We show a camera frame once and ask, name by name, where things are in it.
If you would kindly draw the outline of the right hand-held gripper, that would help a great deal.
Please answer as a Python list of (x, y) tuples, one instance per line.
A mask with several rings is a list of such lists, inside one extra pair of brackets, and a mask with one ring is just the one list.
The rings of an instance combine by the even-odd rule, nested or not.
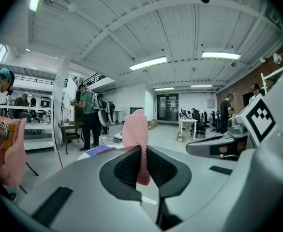
[(265, 96), (247, 105), (236, 120), (255, 143), (241, 155), (229, 134), (191, 142), (193, 156), (237, 160), (227, 183), (213, 201), (217, 216), (266, 217), (283, 199), (283, 74)]

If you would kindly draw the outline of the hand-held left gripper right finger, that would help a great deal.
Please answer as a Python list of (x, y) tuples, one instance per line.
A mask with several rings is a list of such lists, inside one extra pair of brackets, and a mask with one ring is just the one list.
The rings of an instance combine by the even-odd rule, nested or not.
[(148, 171), (159, 192), (156, 225), (171, 229), (202, 210), (228, 180), (236, 163), (147, 148)]

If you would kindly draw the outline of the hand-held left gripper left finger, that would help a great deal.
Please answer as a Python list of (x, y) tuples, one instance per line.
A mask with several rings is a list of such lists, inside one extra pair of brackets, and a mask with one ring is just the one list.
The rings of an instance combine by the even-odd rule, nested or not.
[(100, 181), (102, 166), (122, 154), (113, 149), (75, 161), (43, 181), (19, 205), (2, 201), (30, 232), (159, 232), (143, 210), (141, 196), (118, 199)]

